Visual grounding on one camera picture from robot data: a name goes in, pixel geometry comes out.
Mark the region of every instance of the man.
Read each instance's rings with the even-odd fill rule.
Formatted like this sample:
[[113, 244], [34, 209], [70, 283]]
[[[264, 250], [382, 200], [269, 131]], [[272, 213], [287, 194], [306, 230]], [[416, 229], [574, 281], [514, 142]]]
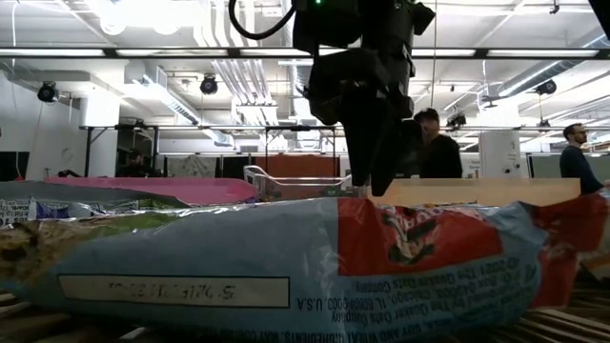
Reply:
[[127, 155], [127, 166], [121, 168], [116, 177], [160, 177], [161, 175], [144, 165], [142, 151], [131, 149]]
[[567, 148], [561, 153], [559, 168], [561, 177], [580, 179], [580, 194], [597, 192], [604, 187], [595, 177], [591, 166], [584, 158], [580, 146], [587, 141], [587, 131], [582, 124], [572, 124], [563, 129], [563, 137], [569, 142]]
[[425, 130], [429, 143], [419, 153], [420, 178], [461, 178], [459, 145], [451, 137], [439, 134], [438, 112], [427, 109], [415, 116]]

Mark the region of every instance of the red label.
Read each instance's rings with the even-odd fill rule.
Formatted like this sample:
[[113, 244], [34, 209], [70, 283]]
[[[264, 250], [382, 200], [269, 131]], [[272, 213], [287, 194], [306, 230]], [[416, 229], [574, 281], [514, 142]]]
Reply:
[[498, 231], [474, 210], [382, 210], [339, 200], [339, 273], [426, 272], [502, 253]]
[[559, 204], [534, 207], [534, 222], [549, 232], [540, 252], [542, 280], [532, 308], [567, 304], [578, 271], [577, 252], [592, 252], [600, 245], [608, 205], [599, 194]]

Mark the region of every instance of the spotlight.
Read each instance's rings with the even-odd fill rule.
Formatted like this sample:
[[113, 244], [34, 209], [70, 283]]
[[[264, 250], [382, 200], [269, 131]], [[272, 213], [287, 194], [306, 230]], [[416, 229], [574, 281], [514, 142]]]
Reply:
[[543, 94], [550, 95], [557, 91], [557, 84], [553, 80], [548, 80], [548, 81], [544, 82], [543, 84], [539, 85], [538, 87], [536, 87], [536, 89], [534, 91], [538, 95], [543, 95]]
[[38, 100], [48, 104], [56, 103], [59, 100], [59, 91], [54, 82], [43, 82], [42, 87], [38, 90]]
[[203, 82], [201, 82], [201, 86], [199, 89], [202, 93], [206, 95], [216, 94], [218, 91], [218, 84], [216, 83], [216, 75], [214, 74], [205, 74], [203, 76]]
[[459, 129], [466, 125], [466, 116], [462, 112], [451, 114], [447, 117], [447, 126], [453, 129]]

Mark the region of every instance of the ceiling light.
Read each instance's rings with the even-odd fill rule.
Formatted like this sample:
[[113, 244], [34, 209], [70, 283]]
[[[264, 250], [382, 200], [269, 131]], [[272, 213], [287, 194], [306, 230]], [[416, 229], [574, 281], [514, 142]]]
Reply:
[[561, 58], [570, 57], [593, 57], [598, 54], [597, 50], [489, 50], [490, 57], [537, 57], [552, 56]]
[[297, 50], [297, 49], [292, 49], [292, 48], [285, 48], [285, 49], [267, 49], [267, 48], [260, 48], [260, 49], [242, 49], [241, 50], [241, 54], [244, 56], [269, 56], [269, 55], [274, 55], [274, 56], [303, 56], [303, 57], [310, 57], [310, 54], [308, 52], [305, 51], [301, 51], [301, 50]]
[[215, 48], [206, 48], [206, 49], [119, 49], [116, 51], [116, 54], [122, 57], [223, 57], [227, 56], [226, 49], [215, 49]]
[[97, 57], [101, 49], [0, 49], [2, 57]]
[[191, 131], [191, 130], [199, 130], [198, 127], [195, 126], [164, 126], [158, 127], [162, 131]]
[[208, 128], [212, 128], [214, 130], [228, 130], [228, 131], [265, 131], [264, 126], [220, 126], [220, 125], [210, 125], [210, 126], [201, 126], [202, 130], [206, 130]]
[[282, 67], [310, 67], [313, 64], [313, 60], [277, 61], [277, 65]]
[[346, 49], [335, 49], [335, 48], [328, 48], [328, 49], [320, 49], [319, 54], [320, 56], [326, 56], [332, 53], [339, 53], [339, 52], [344, 52], [346, 51]]
[[119, 35], [127, 28], [127, 26], [115, 23], [105, 17], [100, 18], [99, 27], [107, 35]]
[[413, 57], [463, 57], [463, 56], [474, 56], [474, 49], [413, 49], [411, 54]]

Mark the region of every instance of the food bag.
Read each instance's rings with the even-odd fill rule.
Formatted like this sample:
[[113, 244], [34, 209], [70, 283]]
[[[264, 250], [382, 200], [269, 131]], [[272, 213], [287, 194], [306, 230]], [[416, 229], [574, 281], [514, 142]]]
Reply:
[[[606, 189], [602, 190], [600, 194], [610, 198], [610, 192]], [[582, 253], [579, 257], [583, 268], [599, 281], [610, 280], [610, 230], [604, 232], [597, 250]]]
[[187, 207], [174, 197], [145, 192], [42, 182], [0, 183], [0, 225], [32, 219], [90, 217]]
[[361, 198], [16, 223], [0, 287], [67, 313], [226, 340], [403, 342], [566, 304], [597, 194], [548, 207]]

